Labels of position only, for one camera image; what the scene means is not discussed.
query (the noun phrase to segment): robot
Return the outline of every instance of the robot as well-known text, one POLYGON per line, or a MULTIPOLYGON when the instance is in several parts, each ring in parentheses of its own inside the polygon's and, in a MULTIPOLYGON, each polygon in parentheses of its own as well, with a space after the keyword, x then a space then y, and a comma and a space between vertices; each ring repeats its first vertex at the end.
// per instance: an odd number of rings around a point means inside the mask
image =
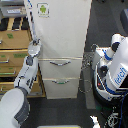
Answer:
POLYGON ((118 104, 128 92, 128 37, 112 36, 111 47, 96 48, 93 91, 102 103, 118 104))
POLYGON ((30 43, 30 56, 24 58, 23 67, 14 81, 14 89, 5 93, 0 102, 0 128, 20 128, 30 111, 27 95, 31 92, 38 70, 41 42, 30 43))

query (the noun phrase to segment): metal handle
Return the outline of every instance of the metal handle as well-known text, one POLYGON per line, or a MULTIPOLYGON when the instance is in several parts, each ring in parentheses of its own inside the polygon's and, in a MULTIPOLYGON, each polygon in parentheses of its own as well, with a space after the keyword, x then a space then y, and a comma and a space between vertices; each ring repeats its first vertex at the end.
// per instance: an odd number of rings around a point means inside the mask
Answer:
POLYGON ((0 73, 0 75, 15 75, 16 74, 16 71, 14 72, 3 72, 3 73, 0 73))
POLYGON ((0 92, 7 92, 8 90, 3 90, 4 86, 1 87, 0 92))
POLYGON ((0 40, 0 44, 2 44, 2 40, 0 40))
POLYGON ((56 83, 56 84, 66 84, 67 82, 69 82, 69 80, 65 80, 65 81, 62 81, 62 80, 53 80, 52 82, 56 83))
POLYGON ((7 59, 6 61, 0 61, 0 64, 8 63, 8 62, 9 62, 9 59, 7 59))
POLYGON ((71 61, 66 61, 66 62, 64 62, 64 63, 57 63, 57 62, 55 62, 55 61, 50 61, 50 63, 51 63, 51 64, 54 64, 54 65, 57 65, 57 66, 64 66, 64 65, 66 65, 66 64, 71 63, 71 61))

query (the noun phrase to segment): white panel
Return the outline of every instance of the white panel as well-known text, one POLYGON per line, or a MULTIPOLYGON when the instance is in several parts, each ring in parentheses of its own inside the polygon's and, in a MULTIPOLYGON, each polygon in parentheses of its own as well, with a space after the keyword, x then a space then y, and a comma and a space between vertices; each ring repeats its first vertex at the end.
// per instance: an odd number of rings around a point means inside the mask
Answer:
POLYGON ((79 79, 69 79, 65 84, 53 81, 61 80, 43 80, 47 99, 77 98, 79 79))
POLYGON ((81 66, 82 66, 82 59, 76 59, 76 60, 60 59, 60 60, 49 60, 49 61, 39 60, 39 65, 41 69, 42 78, 69 78, 69 77, 79 78, 81 72, 81 66))
POLYGON ((36 33, 43 43, 40 58, 83 56, 92 0, 30 1, 36 33), (49 5, 48 18, 38 15, 38 3, 49 5))

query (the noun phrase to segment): sticker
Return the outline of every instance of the sticker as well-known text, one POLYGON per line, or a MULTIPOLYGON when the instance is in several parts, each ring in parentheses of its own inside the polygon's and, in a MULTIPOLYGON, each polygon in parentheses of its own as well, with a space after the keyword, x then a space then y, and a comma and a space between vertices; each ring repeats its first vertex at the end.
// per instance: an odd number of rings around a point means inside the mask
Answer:
POLYGON ((8 69, 10 69, 10 70, 11 70, 11 69, 13 69, 13 68, 8 68, 8 69))
POLYGON ((1 58, 5 58, 6 56, 5 55, 1 55, 1 58))
POLYGON ((24 58, 25 56, 27 56, 27 53, 17 53, 13 55, 14 55, 14 58, 24 58))
POLYGON ((13 35, 10 33, 10 34, 7 34, 8 38, 9 39, 13 39, 13 35))
POLYGON ((40 17, 49 17, 49 5, 47 3, 38 3, 37 8, 40 17))
POLYGON ((20 14, 20 9, 7 10, 9 14, 20 14))

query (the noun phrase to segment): wooden cabinet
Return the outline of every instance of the wooden cabinet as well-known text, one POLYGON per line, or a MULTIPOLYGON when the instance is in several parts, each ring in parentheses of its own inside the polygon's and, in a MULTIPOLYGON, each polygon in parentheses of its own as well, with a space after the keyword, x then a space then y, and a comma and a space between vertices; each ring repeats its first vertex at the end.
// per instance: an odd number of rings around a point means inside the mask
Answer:
MULTIPOLYGON (((12 31, 13 22, 14 18, 10 18, 7 30, 0 31, 0 97, 14 88, 15 77, 23 66, 25 56, 28 56, 27 48, 32 39, 30 30, 21 30, 21 24, 19 30, 12 31)), ((45 97, 40 70, 28 97, 45 97)))

